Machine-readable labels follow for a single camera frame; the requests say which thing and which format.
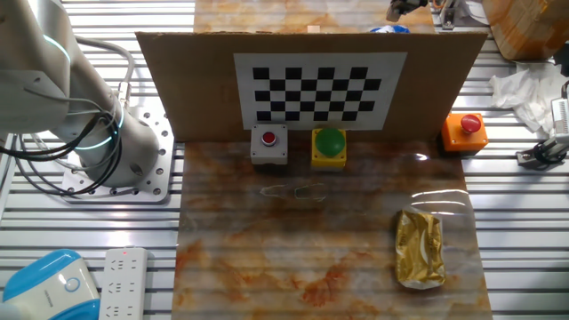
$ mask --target red button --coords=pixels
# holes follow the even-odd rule
[[[275,145],[276,136],[273,132],[265,132],[265,134],[263,134],[263,137],[261,138],[261,140],[265,146],[271,147],[271,146]]]
[[[482,127],[482,122],[474,115],[465,115],[461,119],[461,127],[466,133],[478,132]]]

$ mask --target metal mounting plate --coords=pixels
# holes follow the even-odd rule
[[[156,164],[145,177],[145,179],[136,186],[128,188],[108,188],[99,187],[94,194],[81,195],[76,197],[63,196],[63,198],[71,204],[158,204],[162,203],[168,197],[168,188],[170,184],[170,172],[172,170],[174,137],[170,122],[165,117],[164,110],[156,111],[156,108],[136,107],[135,114],[139,115],[139,119],[152,128],[158,138],[159,156]],[[72,152],[69,154],[68,162],[80,166],[79,156]],[[62,186],[65,189],[73,188],[79,190],[89,186],[92,180],[87,177],[85,172],[76,172],[66,169],[63,173]]]

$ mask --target screw hole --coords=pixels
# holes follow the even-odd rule
[[[129,164],[129,167],[131,168],[132,173],[136,174],[137,176],[143,176],[144,172],[142,172],[142,168],[140,168],[139,165],[132,163]]]

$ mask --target crumpled gold wrapper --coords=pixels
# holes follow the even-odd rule
[[[441,220],[425,212],[402,210],[397,220],[397,281],[407,288],[430,289],[445,282]]]

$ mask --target power strip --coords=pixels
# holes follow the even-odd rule
[[[142,320],[147,257],[143,248],[107,251],[99,320]]]

